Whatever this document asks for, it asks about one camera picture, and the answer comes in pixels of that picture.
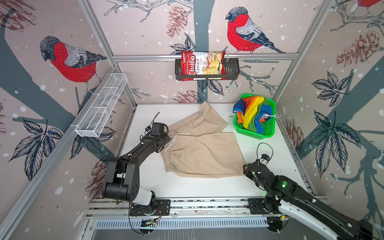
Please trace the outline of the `beige drawstring shorts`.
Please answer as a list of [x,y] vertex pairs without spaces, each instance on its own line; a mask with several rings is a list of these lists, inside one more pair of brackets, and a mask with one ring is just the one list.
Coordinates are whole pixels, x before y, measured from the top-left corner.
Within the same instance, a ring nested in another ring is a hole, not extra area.
[[226,178],[243,175],[246,164],[228,123],[204,102],[201,109],[169,127],[171,141],[161,151],[166,172],[181,177]]

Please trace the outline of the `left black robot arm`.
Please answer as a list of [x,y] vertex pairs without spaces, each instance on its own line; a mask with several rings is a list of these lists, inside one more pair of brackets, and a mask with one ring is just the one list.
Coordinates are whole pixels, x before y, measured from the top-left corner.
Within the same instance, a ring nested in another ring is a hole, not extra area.
[[161,152],[171,140],[164,130],[166,127],[155,123],[131,151],[109,160],[102,186],[103,198],[116,200],[117,204],[121,201],[135,204],[144,215],[156,212],[155,193],[140,187],[140,166],[149,155]]

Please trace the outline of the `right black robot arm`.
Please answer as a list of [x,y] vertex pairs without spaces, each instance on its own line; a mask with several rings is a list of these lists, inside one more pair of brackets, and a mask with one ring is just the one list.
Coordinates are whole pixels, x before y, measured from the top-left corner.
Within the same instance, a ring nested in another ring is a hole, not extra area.
[[274,175],[267,165],[256,160],[243,166],[244,175],[266,192],[250,200],[252,214],[289,216],[327,240],[372,240],[373,226],[354,220],[332,209],[286,176]]

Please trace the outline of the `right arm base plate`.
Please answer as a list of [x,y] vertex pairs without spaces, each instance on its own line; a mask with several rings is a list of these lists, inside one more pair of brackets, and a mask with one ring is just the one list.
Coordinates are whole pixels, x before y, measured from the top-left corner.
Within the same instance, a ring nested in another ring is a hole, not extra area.
[[251,215],[265,215],[270,213],[265,207],[264,198],[249,198],[248,209]]

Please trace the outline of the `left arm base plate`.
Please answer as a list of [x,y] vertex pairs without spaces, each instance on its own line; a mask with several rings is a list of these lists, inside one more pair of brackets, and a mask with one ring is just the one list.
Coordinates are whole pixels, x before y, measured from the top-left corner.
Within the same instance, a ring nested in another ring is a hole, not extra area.
[[131,204],[129,216],[168,216],[170,214],[170,208],[171,200],[156,199],[156,201],[151,201],[148,206]]

